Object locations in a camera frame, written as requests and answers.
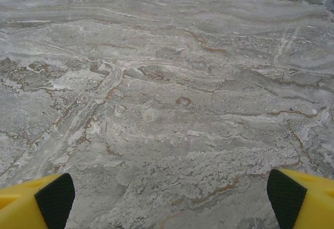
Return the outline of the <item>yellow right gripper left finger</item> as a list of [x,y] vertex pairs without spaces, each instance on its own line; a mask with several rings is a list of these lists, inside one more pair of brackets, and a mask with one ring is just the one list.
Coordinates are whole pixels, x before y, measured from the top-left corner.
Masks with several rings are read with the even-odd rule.
[[1,189],[1,228],[65,228],[75,199],[68,173]]

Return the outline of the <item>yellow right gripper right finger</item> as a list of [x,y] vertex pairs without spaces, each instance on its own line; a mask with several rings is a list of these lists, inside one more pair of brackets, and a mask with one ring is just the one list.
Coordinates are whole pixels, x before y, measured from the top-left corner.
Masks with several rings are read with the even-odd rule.
[[287,169],[273,169],[268,198],[280,228],[333,228],[333,180]]

